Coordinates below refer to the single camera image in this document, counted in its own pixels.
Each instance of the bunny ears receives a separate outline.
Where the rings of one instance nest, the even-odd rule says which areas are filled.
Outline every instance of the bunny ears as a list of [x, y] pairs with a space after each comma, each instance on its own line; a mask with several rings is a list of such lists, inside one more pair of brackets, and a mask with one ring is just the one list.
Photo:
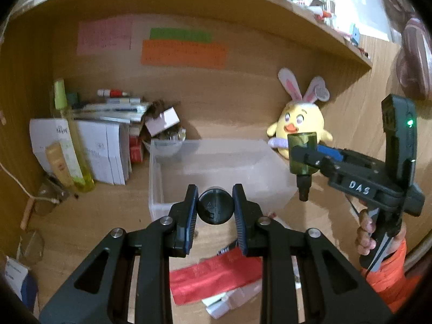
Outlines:
[[316, 100], [326, 102], [330, 98], [330, 93], [326, 89], [322, 77], [314, 77], [312, 79], [304, 98], [300, 92], [295, 75], [288, 68], [282, 68], [277, 77], [293, 101], [314, 103]]

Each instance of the green bottle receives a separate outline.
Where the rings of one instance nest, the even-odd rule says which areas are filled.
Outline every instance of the green bottle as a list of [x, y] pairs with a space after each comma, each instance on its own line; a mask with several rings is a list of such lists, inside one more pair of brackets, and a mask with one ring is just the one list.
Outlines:
[[80, 192], [91, 191], [94, 189], [95, 183], [81, 146], [78, 130], [73, 121], [72, 109], [68, 106], [63, 79], [55, 81], [54, 91], [55, 108], [60, 111], [61, 117], [67, 120], [68, 128], [64, 128], [63, 130], [69, 130], [72, 139], [71, 143], [73, 147], [68, 147], [70, 146], [70, 141], [65, 140], [60, 142], [67, 167], [77, 190]]
[[312, 186], [312, 174], [318, 171], [302, 162], [296, 162], [291, 158], [293, 147], [301, 146], [310, 149], [317, 149], [317, 133], [296, 133], [288, 135], [289, 147], [289, 171], [297, 175], [297, 187], [299, 188], [300, 201], [306, 202], [309, 199], [309, 189]]

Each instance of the yellow plush toy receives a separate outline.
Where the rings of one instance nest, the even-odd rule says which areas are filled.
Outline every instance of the yellow plush toy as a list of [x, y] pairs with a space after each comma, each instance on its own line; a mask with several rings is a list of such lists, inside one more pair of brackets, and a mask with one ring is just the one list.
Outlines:
[[312, 103], [318, 98], [328, 100], [330, 97], [327, 89], [325, 89], [323, 79], [315, 77], [312, 80], [305, 94], [305, 99], [307, 98], [308, 101], [302, 101], [299, 86], [291, 71], [286, 68], [281, 69], [279, 79], [293, 98], [293, 101], [285, 106], [279, 120], [267, 129], [268, 136], [276, 134], [276, 138], [269, 140], [269, 145], [277, 148], [283, 157], [289, 158], [288, 135], [290, 134], [315, 132], [317, 133], [318, 142], [321, 140], [333, 140], [332, 135], [324, 129], [324, 118], [320, 109]]

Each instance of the human hand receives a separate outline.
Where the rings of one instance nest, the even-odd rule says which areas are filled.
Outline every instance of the human hand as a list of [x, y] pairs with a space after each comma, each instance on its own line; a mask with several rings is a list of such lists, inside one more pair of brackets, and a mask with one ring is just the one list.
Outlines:
[[[357, 252], [361, 255], [368, 255], [371, 250], [376, 247], [376, 241], [371, 238], [370, 234], [372, 234], [376, 225], [372, 222], [372, 218], [368, 216], [367, 210], [362, 210], [359, 213], [359, 222], [360, 228], [357, 229], [357, 239], [356, 239], [356, 247]], [[402, 222], [399, 233], [393, 238], [387, 253], [392, 254], [396, 252], [402, 243], [405, 235], [407, 234], [407, 225], [405, 222]]]

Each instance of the white box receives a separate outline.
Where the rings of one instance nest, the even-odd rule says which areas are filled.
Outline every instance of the white box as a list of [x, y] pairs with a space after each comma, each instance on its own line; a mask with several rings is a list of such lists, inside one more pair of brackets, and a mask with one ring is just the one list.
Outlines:
[[129, 178], [129, 136], [120, 123], [75, 121], [93, 177], [124, 185]]
[[288, 162], [261, 140], [152, 140], [148, 207], [152, 220], [184, 200], [189, 184], [199, 193], [214, 186], [230, 194], [242, 184], [249, 201], [264, 214], [284, 208], [297, 191]]
[[174, 108], [169, 108], [161, 113], [159, 117], [147, 119], [145, 125], [151, 137], [171, 128], [173, 125], [179, 123], [180, 120]]

